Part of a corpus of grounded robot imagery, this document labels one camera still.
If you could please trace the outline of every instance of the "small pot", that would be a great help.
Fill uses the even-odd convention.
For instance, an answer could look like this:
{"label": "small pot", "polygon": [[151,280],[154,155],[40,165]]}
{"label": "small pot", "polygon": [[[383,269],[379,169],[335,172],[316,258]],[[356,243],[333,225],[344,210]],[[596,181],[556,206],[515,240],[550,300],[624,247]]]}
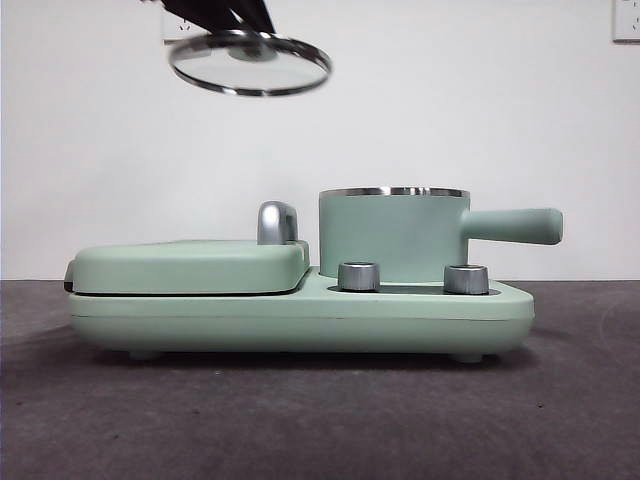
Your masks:
{"label": "small pot", "polygon": [[385,282],[442,281],[445,265],[468,263],[470,238],[553,245],[562,213],[553,208],[469,211],[469,192],[374,187],[320,193],[320,274],[343,262],[376,262]]}

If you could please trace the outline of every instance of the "gray table surface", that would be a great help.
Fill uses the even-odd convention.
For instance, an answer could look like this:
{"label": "gray table surface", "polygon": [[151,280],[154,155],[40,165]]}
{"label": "gray table surface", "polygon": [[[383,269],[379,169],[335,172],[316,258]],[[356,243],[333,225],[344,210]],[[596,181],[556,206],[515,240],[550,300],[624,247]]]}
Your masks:
{"label": "gray table surface", "polygon": [[84,343],[61,282],[2,282],[3,479],[640,478],[640,282],[513,282],[524,346],[169,354]]}

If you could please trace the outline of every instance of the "wall switch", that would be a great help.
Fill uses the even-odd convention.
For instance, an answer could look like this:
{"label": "wall switch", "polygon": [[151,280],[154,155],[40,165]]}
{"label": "wall switch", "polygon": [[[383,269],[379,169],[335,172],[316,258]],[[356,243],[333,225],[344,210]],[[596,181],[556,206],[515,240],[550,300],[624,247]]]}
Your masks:
{"label": "wall switch", "polygon": [[640,44],[640,0],[613,0],[613,41]]}
{"label": "wall switch", "polygon": [[180,18],[171,12],[162,9],[162,39],[164,43],[173,43],[185,38],[204,35],[207,32],[204,28],[191,23],[184,18]]}

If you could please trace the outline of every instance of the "appliance base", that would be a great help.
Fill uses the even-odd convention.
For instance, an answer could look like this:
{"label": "appliance base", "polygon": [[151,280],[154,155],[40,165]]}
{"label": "appliance base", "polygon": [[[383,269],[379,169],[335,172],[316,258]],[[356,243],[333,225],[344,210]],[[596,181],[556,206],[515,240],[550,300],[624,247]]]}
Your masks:
{"label": "appliance base", "polygon": [[159,352],[444,353],[465,363],[518,347],[533,297],[499,282],[490,295],[451,295],[442,283],[336,290],[311,268],[274,295],[91,296],[71,294],[72,325],[86,340],[132,359]]}

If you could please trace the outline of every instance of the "mint green appliance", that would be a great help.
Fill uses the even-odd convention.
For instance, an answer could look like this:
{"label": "mint green appliance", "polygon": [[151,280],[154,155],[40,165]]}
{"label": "mint green appliance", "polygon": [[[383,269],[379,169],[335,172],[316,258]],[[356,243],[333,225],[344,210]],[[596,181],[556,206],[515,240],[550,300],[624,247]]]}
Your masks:
{"label": "mint green appliance", "polygon": [[325,192],[320,222],[320,268],[309,266],[296,212],[281,202],[260,208],[256,240],[82,250],[65,279],[72,324],[137,359],[420,352],[477,362],[517,348],[534,308],[530,294],[466,265],[468,239],[562,236],[557,210],[476,214],[466,192],[417,187]]}

